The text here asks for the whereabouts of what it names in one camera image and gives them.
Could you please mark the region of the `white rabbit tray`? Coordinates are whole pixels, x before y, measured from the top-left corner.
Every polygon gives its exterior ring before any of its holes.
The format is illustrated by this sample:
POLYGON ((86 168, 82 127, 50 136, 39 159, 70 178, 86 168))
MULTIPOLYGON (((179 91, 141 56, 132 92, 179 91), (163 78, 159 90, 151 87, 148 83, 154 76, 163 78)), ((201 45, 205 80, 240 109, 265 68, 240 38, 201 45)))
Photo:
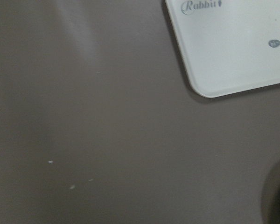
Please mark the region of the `white rabbit tray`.
POLYGON ((280 0, 167 0, 192 89, 205 98, 280 84, 280 0))

